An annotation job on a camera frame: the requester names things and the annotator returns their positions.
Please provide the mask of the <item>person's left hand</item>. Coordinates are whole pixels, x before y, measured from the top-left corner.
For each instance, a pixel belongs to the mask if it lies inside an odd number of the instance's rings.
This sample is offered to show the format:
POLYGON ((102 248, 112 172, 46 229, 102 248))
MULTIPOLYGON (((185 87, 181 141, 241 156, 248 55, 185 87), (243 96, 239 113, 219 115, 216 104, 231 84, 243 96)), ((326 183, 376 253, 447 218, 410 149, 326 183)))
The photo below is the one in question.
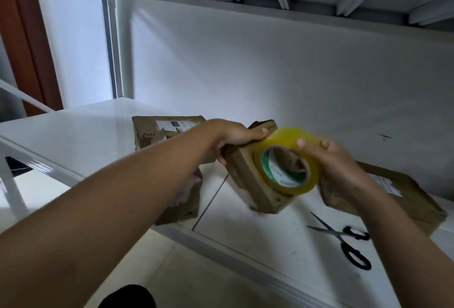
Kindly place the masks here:
POLYGON ((208 154, 216 158, 216 160, 227 166, 222 148, 226 145, 246 145, 249 142, 244 142, 245 130, 248 129, 243 124, 223 119, 208 120, 201 124, 202 136, 207 142, 208 154))

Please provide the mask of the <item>person's right hand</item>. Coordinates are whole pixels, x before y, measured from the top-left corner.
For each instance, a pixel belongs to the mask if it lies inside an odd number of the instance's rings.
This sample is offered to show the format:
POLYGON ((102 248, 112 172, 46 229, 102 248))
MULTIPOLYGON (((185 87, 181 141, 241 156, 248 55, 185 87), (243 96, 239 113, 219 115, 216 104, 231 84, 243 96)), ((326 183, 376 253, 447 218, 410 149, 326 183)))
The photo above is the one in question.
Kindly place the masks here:
POLYGON ((371 201, 381 190, 347 150, 332 140, 320 139, 318 163, 330 186, 354 205, 371 201))

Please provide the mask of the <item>yellow packing tape roll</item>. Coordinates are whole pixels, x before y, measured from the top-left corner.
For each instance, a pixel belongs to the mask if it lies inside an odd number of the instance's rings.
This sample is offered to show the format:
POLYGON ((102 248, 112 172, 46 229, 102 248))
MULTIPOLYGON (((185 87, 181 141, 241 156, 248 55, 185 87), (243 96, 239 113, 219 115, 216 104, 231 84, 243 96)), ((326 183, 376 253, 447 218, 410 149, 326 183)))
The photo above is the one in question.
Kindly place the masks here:
POLYGON ((297 141, 318 145, 317 138, 298 128, 279 128, 260 141, 253 161, 264 181, 283 195, 299 196, 319 182, 320 165, 297 141))

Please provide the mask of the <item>small brown cardboard box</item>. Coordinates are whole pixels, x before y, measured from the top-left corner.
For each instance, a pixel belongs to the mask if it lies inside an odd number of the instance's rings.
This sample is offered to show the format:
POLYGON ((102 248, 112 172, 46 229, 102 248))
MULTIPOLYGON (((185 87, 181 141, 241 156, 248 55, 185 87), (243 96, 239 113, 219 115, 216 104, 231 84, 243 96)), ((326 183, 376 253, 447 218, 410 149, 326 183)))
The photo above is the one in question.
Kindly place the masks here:
POLYGON ((259 140, 253 140, 244 145, 224 145, 221 154, 244 203, 257 213, 277 214, 296 198, 278 192, 261 176, 253 156, 259 143, 259 140))

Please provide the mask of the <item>person's right forearm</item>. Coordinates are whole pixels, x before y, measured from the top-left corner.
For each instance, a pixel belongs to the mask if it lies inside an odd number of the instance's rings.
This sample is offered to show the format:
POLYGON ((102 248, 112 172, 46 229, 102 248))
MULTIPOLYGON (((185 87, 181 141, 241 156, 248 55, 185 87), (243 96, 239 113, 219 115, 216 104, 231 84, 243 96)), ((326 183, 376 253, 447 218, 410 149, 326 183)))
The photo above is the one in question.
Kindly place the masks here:
POLYGON ((376 182, 353 198, 400 306, 454 308, 454 261, 376 182))

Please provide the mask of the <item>person's left forearm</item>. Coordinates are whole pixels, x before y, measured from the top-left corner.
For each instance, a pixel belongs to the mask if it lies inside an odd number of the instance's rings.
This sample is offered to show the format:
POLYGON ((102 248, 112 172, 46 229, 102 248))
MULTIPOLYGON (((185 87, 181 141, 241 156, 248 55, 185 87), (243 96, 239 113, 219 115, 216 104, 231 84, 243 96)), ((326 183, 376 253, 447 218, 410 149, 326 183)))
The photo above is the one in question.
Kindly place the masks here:
POLYGON ((0 233, 0 308, 83 308, 222 135, 208 121, 136 151, 0 233))

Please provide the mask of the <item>open brown cardboard box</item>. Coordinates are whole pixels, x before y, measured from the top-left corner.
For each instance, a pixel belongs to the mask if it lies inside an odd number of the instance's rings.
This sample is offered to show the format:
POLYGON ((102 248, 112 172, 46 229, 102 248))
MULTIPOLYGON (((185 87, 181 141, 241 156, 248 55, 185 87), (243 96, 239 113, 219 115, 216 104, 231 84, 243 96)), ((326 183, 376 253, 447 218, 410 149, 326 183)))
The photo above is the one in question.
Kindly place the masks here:
POLYGON ((160 215, 154 225, 167 225, 197 217, 202 183, 201 170, 197 169, 178 191, 168 208, 160 215))

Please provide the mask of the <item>labelled brown cardboard box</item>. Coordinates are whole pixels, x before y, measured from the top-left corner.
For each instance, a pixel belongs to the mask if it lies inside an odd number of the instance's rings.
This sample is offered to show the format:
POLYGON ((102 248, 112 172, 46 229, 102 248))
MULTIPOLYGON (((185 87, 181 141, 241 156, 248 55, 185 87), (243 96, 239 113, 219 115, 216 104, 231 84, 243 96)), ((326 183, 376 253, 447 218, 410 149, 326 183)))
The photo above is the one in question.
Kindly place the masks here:
POLYGON ((204 121, 203 116, 133 116, 135 150, 170 139, 204 121))

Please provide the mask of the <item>flat brown cardboard parcel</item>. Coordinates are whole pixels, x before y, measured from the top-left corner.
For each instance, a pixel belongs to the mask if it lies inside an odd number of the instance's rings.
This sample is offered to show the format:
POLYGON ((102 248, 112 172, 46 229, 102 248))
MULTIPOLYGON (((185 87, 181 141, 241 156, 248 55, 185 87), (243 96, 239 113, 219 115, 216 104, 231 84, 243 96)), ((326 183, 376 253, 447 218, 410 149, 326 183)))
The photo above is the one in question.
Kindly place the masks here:
MULTIPOLYGON (((426 235, 431 236, 447 219, 448 213, 407 174, 362 162, 358 164, 426 235)), ((326 206, 359 216, 357 209, 332 189, 325 178, 320 178, 318 189, 326 206)))

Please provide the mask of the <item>person's black trousers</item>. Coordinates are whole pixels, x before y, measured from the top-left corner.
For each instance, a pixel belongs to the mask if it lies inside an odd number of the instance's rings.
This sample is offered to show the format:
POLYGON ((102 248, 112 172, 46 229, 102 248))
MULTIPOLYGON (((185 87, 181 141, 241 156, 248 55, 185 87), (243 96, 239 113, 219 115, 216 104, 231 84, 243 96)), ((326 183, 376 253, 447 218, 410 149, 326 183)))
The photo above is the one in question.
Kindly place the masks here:
POLYGON ((157 305, 144 286, 129 284, 106 296, 98 308, 157 308, 157 305))

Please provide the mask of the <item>brown wooden door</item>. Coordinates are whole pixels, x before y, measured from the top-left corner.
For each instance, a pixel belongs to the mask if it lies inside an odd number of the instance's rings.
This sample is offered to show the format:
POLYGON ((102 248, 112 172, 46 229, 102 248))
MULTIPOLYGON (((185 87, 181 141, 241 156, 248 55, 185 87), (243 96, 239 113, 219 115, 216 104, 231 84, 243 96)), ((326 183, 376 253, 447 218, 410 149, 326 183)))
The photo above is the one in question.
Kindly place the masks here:
POLYGON ((63 110, 39 0, 0 0, 0 35, 18 89, 63 110))

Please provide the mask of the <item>white diagonal rail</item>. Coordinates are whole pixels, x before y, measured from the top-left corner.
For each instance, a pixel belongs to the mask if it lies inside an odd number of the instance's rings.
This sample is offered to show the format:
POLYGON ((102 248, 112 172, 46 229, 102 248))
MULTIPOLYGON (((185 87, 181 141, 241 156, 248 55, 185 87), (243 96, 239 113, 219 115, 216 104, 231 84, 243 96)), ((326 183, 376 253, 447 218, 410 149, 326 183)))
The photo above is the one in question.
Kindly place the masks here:
POLYGON ((32 98, 30 95, 22 92, 21 90, 19 90, 17 87, 9 84, 8 82, 5 82, 4 80, 0 79, 0 88, 2 88, 4 91, 8 92, 8 93, 11 93, 12 95, 14 95, 15 97, 31 104, 32 106, 46 112, 46 113, 52 113, 54 112, 53 109, 51 109, 50 107, 46 106, 45 104, 41 103, 40 101, 38 101, 37 99, 35 98, 32 98))

